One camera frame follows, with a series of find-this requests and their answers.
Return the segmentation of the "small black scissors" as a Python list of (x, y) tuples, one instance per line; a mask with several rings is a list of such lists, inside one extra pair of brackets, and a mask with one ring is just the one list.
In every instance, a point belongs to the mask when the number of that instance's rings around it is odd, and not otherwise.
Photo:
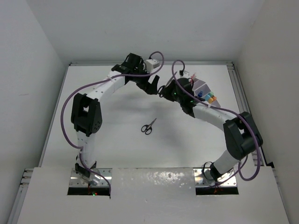
[(152, 126), (155, 123), (156, 118), (153, 119), (149, 124), (145, 124), (141, 127), (141, 132), (144, 133), (145, 135), (150, 135), (152, 132)]

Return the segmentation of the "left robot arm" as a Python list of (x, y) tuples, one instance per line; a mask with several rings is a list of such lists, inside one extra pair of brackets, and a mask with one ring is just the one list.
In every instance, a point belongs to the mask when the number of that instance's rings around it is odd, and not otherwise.
[(97, 85), (90, 93), (77, 93), (73, 98), (71, 122), (76, 130), (79, 153), (76, 158), (75, 170), (82, 178), (97, 185), (102, 179), (96, 168), (95, 134), (103, 123), (100, 103), (110, 97), (129, 81), (149, 95), (157, 94), (158, 76), (149, 82), (149, 74), (160, 66), (157, 59), (143, 60), (140, 56), (130, 53), (125, 61), (115, 65), (107, 76), (107, 81)]

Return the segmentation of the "large black scissors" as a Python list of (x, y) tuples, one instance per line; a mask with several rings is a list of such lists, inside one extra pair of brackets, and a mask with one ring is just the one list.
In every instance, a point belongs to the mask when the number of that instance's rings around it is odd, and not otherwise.
[(164, 88), (165, 88), (165, 85), (162, 85), (158, 89), (158, 95), (159, 95), (160, 98), (163, 98), (163, 90), (164, 90)]

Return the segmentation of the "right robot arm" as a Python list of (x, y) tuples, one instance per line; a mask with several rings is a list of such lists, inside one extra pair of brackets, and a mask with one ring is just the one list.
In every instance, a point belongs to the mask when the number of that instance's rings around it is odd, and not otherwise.
[(208, 171), (203, 172), (207, 183), (217, 183), (218, 178), (263, 144), (262, 136), (248, 112), (240, 114), (229, 109), (208, 105), (203, 98), (194, 95), (187, 78), (173, 79), (159, 88), (158, 94), (171, 102), (178, 102), (184, 113), (201, 119), (224, 133), (226, 150)]

